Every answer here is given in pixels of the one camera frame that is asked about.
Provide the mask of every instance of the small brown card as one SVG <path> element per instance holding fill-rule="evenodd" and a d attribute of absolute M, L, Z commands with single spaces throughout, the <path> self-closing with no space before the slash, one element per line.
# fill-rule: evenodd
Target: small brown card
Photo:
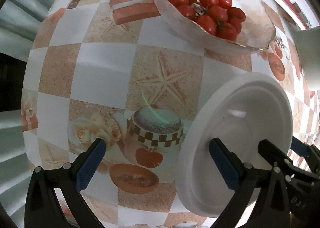
<path fill-rule="evenodd" d="M 72 0 L 67 9 L 68 10 L 69 9 L 74 9 L 75 7 L 78 6 L 79 2 L 80 2 L 80 0 Z"/>

